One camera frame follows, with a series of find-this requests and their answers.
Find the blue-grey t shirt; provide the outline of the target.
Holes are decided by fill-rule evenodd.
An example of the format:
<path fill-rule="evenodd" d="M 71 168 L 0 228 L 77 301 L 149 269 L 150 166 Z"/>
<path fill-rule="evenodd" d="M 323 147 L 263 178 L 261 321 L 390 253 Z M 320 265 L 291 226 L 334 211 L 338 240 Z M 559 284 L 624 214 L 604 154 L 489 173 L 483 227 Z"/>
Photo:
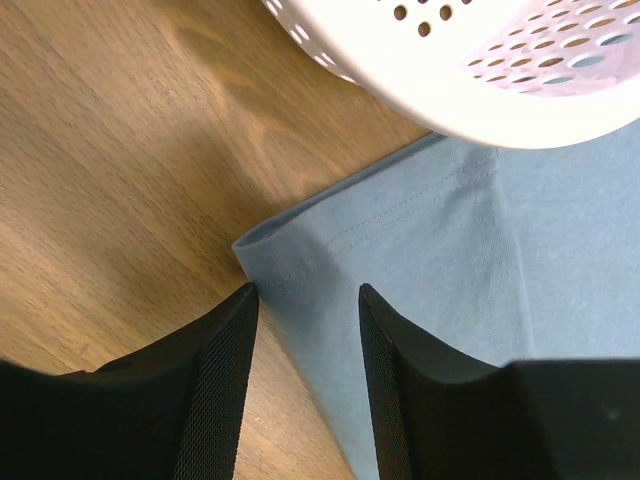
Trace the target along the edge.
<path fill-rule="evenodd" d="M 548 150 L 431 134 L 233 251 L 354 475 L 374 479 L 363 284 L 492 365 L 638 355 L 639 127 Z"/>

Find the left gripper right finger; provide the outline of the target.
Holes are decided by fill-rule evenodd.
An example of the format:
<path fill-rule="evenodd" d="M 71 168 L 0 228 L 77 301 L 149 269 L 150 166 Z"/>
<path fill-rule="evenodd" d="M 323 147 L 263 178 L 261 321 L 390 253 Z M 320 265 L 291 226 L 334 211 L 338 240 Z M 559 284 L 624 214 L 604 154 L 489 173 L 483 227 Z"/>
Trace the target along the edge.
<path fill-rule="evenodd" d="M 372 286 L 359 322 L 383 479 L 635 479 L 635 359 L 494 367 L 400 315 Z"/>

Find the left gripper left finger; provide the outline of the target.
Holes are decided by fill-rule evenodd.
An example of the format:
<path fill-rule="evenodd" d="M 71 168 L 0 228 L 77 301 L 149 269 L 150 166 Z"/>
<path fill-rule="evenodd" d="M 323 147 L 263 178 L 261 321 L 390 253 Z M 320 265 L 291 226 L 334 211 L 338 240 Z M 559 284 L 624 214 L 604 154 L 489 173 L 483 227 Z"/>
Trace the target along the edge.
<path fill-rule="evenodd" d="M 229 479 L 257 331 L 245 284 L 199 319 L 99 369 L 1 365 L 5 479 Z"/>

